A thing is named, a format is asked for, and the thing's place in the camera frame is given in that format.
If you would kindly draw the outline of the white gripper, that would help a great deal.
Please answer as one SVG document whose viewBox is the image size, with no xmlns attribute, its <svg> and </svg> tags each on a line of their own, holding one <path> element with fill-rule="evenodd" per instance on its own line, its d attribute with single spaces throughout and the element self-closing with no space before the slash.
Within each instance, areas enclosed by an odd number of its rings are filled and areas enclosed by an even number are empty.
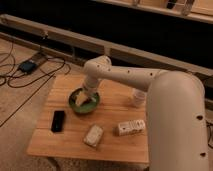
<svg viewBox="0 0 213 171">
<path fill-rule="evenodd" d="M 87 90 L 83 88 L 79 94 L 76 96 L 76 105 L 81 106 L 87 100 L 91 100 L 92 102 L 96 102 L 94 94 L 96 93 L 95 89 Z"/>
</svg>

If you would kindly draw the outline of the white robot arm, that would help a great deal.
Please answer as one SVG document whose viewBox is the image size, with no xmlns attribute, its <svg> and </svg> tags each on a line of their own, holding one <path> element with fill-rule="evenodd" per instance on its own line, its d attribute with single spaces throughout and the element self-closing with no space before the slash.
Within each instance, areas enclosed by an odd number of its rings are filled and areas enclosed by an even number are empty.
<svg viewBox="0 0 213 171">
<path fill-rule="evenodd" d="M 205 90 L 183 71 L 113 66 L 103 55 L 83 66 L 83 90 L 92 95 L 102 79 L 146 93 L 149 171 L 209 171 Z"/>
</svg>

